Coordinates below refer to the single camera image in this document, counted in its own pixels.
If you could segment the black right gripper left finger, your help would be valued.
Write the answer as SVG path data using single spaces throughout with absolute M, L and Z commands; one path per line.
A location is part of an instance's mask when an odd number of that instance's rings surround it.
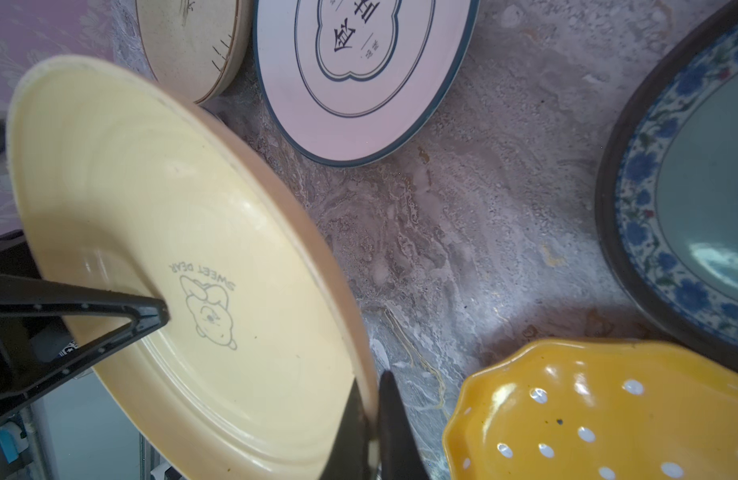
M 0 425 L 169 319 L 160 299 L 0 274 Z

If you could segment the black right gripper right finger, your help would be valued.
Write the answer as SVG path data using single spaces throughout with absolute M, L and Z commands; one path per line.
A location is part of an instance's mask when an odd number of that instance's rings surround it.
M 384 480 L 429 480 L 397 382 L 389 370 L 379 384 L 378 432 Z

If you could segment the pale yellow bear plate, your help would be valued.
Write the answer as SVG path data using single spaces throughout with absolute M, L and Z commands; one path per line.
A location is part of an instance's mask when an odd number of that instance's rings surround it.
M 316 479 L 349 394 L 378 411 L 348 282 L 276 173 L 196 105 L 110 62 L 18 83 L 7 157 L 43 278 L 162 299 L 169 322 L 96 366 L 191 479 Z

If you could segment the yellow polka dot plate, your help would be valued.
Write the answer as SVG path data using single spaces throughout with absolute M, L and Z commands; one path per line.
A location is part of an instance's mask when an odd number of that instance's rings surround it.
M 738 479 L 738 374 L 656 341 L 540 340 L 468 377 L 455 479 Z

